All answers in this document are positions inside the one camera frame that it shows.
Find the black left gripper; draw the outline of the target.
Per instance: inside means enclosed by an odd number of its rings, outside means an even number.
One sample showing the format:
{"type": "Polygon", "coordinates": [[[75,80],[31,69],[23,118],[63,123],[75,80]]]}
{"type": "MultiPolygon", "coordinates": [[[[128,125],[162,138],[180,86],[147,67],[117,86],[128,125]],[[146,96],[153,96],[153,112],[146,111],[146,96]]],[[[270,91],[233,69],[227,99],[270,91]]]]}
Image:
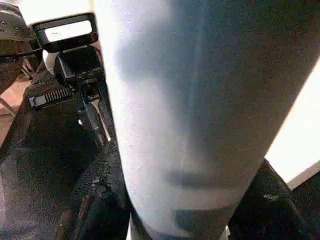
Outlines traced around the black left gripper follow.
{"type": "Polygon", "coordinates": [[[76,116],[99,149],[111,140],[112,114],[102,61],[92,46],[58,53],[53,68],[61,85],[29,98],[32,109],[39,111],[68,100],[76,102],[76,116]]]}

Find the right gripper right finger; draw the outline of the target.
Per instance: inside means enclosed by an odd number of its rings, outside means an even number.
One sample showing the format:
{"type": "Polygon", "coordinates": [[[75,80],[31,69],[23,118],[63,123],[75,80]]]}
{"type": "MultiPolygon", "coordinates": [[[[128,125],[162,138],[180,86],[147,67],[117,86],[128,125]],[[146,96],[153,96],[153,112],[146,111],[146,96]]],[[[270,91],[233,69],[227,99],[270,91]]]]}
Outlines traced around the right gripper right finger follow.
{"type": "Polygon", "coordinates": [[[309,240],[292,192],[267,160],[228,223],[230,240],[309,240]]]}

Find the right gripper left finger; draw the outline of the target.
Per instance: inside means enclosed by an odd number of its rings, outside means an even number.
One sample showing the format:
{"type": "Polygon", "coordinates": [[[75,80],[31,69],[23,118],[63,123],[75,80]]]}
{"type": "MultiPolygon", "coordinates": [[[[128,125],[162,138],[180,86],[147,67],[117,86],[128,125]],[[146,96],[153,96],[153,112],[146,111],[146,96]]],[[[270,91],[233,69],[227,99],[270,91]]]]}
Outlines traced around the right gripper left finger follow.
{"type": "Polygon", "coordinates": [[[130,207],[118,145],[111,140],[79,177],[53,238],[124,240],[130,207]]]}

